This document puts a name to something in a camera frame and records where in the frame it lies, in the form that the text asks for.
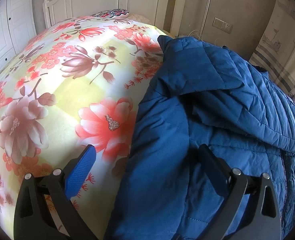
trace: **blue gripper pad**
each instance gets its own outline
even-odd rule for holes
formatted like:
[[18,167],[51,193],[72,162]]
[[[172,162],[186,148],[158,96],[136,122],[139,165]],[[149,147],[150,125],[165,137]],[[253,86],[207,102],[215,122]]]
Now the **blue gripper pad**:
[[65,166],[63,172],[68,173],[65,177],[65,195],[68,199],[78,194],[81,186],[83,185],[86,177],[88,176],[96,159],[96,150],[94,146],[88,145],[81,153],[80,157],[71,160]]

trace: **jacket zipper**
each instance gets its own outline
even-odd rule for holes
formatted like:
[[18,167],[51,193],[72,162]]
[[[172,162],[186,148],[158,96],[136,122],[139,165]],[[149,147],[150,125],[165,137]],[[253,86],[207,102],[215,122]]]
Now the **jacket zipper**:
[[285,212],[285,204],[287,201],[287,176],[286,176],[286,169],[285,169],[285,164],[284,164],[283,151],[281,151],[281,159],[282,159],[282,165],[283,165],[284,175],[285,175],[285,198],[284,198],[283,210],[282,210],[282,214],[281,214],[281,223],[282,223],[283,215]]

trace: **curtain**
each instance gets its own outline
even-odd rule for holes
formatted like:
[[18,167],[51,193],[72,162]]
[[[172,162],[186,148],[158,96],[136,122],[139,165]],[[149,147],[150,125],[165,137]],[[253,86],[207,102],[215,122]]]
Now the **curtain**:
[[295,1],[276,0],[271,19],[249,62],[268,70],[295,102]]

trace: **white wardrobe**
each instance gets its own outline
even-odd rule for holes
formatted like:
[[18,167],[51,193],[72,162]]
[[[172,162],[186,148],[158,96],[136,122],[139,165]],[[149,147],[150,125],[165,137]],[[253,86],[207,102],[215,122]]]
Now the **white wardrobe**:
[[0,0],[0,70],[35,36],[32,0]]

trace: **bed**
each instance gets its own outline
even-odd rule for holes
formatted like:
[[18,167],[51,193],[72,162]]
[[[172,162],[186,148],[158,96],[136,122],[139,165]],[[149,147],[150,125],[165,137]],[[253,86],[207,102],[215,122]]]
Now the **bed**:
[[[172,9],[169,0],[100,1],[88,0],[86,7],[86,0],[45,0],[48,29],[0,70],[0,226],[12,239],[24,175],[63,168],[88,144],[96,147],[97,160],[71,202],[103,238],[138,104],[162,64],[157,38],[167,22],[177,35],[184,0]],[[117,7],[153,24],[84,16]],[[67,233],[45,198],[58,230]]]
[[150,20],[158,29],[178,35],[185,0],[44,0],[46,27],[67,18],[122,8]]

